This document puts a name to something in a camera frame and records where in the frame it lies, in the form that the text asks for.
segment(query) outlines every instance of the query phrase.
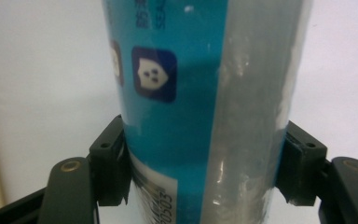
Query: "white logo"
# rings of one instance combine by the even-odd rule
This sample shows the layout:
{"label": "white logo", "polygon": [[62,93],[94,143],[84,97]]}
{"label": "white logo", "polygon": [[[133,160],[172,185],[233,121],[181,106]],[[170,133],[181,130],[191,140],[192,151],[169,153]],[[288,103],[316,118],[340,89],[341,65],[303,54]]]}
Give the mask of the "white logo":
{"label": "white logo", "polygon": [[114,49],[111,50],[111,53],[112,53],[112,59],[113,59],[113,73],[115,74],[116,77],[119,77],[120,76],[120,67],[118,64],[118,55]]}
{"label": "white logo", "polygon": [[168,75],[155,61],[140,58],[138,77],[141,79],[141,87],[155,91],[161,88],[167,81]]}

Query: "transparent plastic film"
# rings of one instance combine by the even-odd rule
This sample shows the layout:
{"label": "transparent plastic film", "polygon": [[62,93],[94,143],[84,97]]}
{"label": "transparent plastic film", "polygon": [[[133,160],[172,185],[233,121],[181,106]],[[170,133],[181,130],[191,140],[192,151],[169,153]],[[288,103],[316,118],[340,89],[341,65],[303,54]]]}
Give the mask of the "transparent plastic film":
{"label": "transparent plastic film", "polygon": [[201,223],[263,223],[310,1],[231,0]]}

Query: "bottle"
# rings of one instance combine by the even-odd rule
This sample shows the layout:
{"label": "bottle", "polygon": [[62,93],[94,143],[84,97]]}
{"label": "bottle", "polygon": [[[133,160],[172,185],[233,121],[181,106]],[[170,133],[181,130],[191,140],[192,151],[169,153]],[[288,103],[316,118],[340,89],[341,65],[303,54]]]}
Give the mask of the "bottle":
{"label": "bottle", "polygon": [[104,0],[145,223],[265,220],[309,9]]}

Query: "white background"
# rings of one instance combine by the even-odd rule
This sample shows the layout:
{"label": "white background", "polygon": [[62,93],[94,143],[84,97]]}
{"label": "white background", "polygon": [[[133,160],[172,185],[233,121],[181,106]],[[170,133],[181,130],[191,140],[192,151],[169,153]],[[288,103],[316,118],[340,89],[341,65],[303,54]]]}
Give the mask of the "white background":
{"label": "white background", "polygon": [[[0,174],[8,202],[47,184],[51,167],[86,156],[119,114],[102,5],[87,0],[0,0]],[[358,159],[358,0],[316,0],[291,120]],[[140,223],[128,206],[103,223]],[[268,223],[319,223],[276,191]]]}

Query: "blue label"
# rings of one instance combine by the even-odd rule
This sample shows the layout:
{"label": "blue label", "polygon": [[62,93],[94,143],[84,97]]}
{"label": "blue label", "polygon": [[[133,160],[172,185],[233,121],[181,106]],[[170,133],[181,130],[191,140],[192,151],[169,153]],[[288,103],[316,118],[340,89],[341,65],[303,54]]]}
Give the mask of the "blue label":
{"label": "blue label", "polygon": [[176,217],[156,223],[199,223],[227,1],[105,0],[104,9],[129,149],[177,180]]}

